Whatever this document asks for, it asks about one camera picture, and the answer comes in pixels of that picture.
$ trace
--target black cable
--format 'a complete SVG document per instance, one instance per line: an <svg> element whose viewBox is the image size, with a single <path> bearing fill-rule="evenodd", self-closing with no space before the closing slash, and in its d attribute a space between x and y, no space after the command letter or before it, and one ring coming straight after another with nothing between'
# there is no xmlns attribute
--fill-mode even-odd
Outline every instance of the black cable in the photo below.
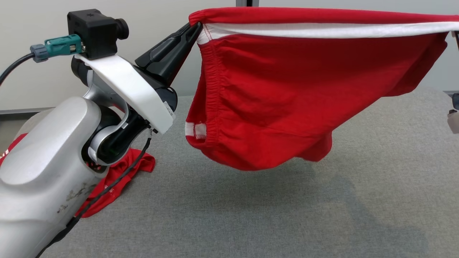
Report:
<svg viewBox="0 0 459 258"><path fill-rule="evenodd" d="M0 86L3 83L3 81L6 79L8 74L10 74L16 67L18 67L20 64L24 63L25 61L33 58L35 56L34 53L27 54L21 58L19 58L16 62L12 63L1 75L0 75Z"/></svg>
<svg viewBox="0 0 459 258"><path fill-rule="evenodd" d="M69 232L70 230L72 230L72 228L78 223L78 221L81 219L81 217L83 216L83 214L85 212L87 212L89 210L89 208L91 207L91 205L93 205L96 201L98 201L104 194L108 193L110 191L111 188L113 188L117 183L119 183L119 181L121 181L121 179L123 179L127 174L129 174L129 172L131 172L131 170L137 165L137 163L139 163L139 161L141 160L141 158L143 157L143 155L145 154L146 150L148 149L148 147L150 146L150 141L151 141L151 136L148 137L148 139L146 140L146 143L145 143L145 146L143 147L142 151L140 152L140 154L138 155L138 157L134 160L134 162L123 172L123 174L121 176L119 176L111 185L109 185L107 188L105 188L100 194L98 194L94 199L92 199L92 201L90 201L84 208L83 210L78 213L78 216L76 217L73 217L68 223L67 223L67 226L65 227L65 229L63 229L61 232L59 232L54 238L53 240L45 247L43 248L40 253L35 257L35 258L39 258L43 252L48 248L50 247L52 244L56 243L56 242L59 242L60 240L62 240Z"/></svg>
<svg viewBox="0 0 459 258"><path fill-rule="evenodd" d="M98 194L96 197L94 197L94 199L92 199L88 203L88 205L86 205L86 207L84 207L84 209L78 214L78 216L75 217L76 220L80 220L81 216L83 216L83 214L89 210L91 205L93 205L96 201L98 201L102 197L102 195L108 193L111 188L113 188L117 183L119 183L119 181L121 181L121 179L123 179L123 177L125 177L127 174L129 174L129 172L131 172L131 170L137 165L137 163L139 163L140 159L143 157L143 155L145 154L146 150L150 146L150 141L151 141L151 138L149 137L146 140L145 146L143 147L142 151L140 152L140 155L135 159L134 163L132 163L126 169L126 171L124 171L124 173L120 177L118 177L118 179L115 180L115 182L113 182L111 185L109 185L107 188L105 188L100 194Z"/></svg>

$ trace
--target teal cable connector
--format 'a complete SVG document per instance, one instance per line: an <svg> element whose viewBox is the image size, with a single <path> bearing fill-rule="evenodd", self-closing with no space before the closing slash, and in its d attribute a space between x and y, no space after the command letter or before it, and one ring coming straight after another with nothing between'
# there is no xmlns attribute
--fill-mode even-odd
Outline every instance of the teal cable connector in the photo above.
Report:
<svg viewBox="0 0 459 258"><path fill-rule="evenodd" d="M45 47L49 57L68 56L83 52L80 36L73 34L55 39L45 40Z"/></svg>
<svg viewBox="0 0 459 258"><path fill-rule="evenodd" d="M34 61L39 63L54 56L69 56L83 52L80 36L73 34L45 40L45 44L33 45L30 51L35 54Z"/></svg>

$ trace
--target white tag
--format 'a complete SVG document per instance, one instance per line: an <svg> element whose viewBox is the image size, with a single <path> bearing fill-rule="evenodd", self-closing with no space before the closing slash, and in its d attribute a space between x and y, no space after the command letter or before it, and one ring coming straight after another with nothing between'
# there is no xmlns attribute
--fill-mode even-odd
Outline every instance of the white tag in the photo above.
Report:
<svg viewBox="0 0 459 258"><path fill-rule="evenodd" d="M169 114L171 115L172 119L175 120L176 116L175 116L174 112L172 111L172 108L169 106L167 101L164 102L164 106L169 111Z"/></svg>

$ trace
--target red cloth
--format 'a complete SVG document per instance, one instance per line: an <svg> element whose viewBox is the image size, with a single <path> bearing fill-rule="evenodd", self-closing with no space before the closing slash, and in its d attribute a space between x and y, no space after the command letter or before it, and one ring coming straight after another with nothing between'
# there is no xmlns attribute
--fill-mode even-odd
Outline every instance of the red cloth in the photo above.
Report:
<svg viewBox="0 0 459 258"><path fill-rule="evenodd" d="M414 90L459 30L459 16L300 8L208 9L196 22L202 73L186 138L241 170L319 161L335 128Z"/></svg>
<svg viewBox="0 0 459 258"><path fill-rule="evenodd" d="M3 163L4 157L20 142L27 134L20 135L15 139L11 145L8 147L5 153L0 156L0 166ZM94 188L92 193L89 195L88 199L84 202L82 207L78 210L77 215L86 206L94 197L101 193L105 188L111 185L121 174L126 171L126 169L134 163L135 159L140 155L141 151L135 149L129 149L128 153L117 163L110 166L107 176L100 181L100 183ZM135 176L137 171L147 171L152 172L155 167L155 158L145 153L137 165L127 174L116 186L114 186L108 193L104 194L98 201L96 201L87 212L85 212L82 218L90 217L99 211L101 211L105 206L112 203L118 196L121 195L121 192L124 186L131 181Z"/></svg>

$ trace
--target white trim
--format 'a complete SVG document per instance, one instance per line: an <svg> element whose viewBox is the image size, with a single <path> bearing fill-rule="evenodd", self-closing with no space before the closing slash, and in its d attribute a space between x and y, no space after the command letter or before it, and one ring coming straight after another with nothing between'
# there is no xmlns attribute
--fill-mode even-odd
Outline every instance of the white trim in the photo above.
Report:
<svg viewBox="0 0 459 258"><path fill-rule="evenodd" d="M185 122L185 136L195 136L195 124Z"/></svg>
<svg viewBox="0 0 459 258"><path fill-rule="evenodd" d="M248 34L285 38L358 39L416 36L458 31L459 22L422 22L407 24L353 23L207 23L198 37L202 45L229 35Z"/></svg>
<svg viewBox="0 0 459 258"><path fill-rule="evenodd" d="M193 136L196 139L205 139L207 136L206 124L185 122L185 136Z"/></svg>
<svg viewBox="0 0 459 258"><path fill-rule="evenodd" d="M195 125L195 137L196 139L205 139L207 136L207 127L205 123L199 123Z"/></svg>

